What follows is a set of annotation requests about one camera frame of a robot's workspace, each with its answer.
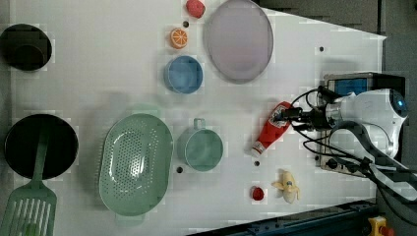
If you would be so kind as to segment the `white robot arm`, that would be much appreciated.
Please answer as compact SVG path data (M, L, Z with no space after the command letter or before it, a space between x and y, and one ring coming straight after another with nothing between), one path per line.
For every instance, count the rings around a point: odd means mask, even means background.
M324 87L314 92L322 103L309 112L292 105L279 109L271 120L287 123L299 133L323 132L328 140L324 148L336 162L366 176L398 201L414 204L416 172L395 159L408 117L403 96L391 88L345 96Z

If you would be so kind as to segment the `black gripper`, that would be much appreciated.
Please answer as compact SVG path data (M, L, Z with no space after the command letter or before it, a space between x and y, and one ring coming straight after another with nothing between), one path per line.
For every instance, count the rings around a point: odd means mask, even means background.
M299 107L296 108L287 108L279 109L274 116L275 120L297 120L301 116L301 122L304 124L294 125L291 123L291 126L294 131L325 131L329 129L328 120L326 114L321 109L312 109L309 112L302 112L302 109Z

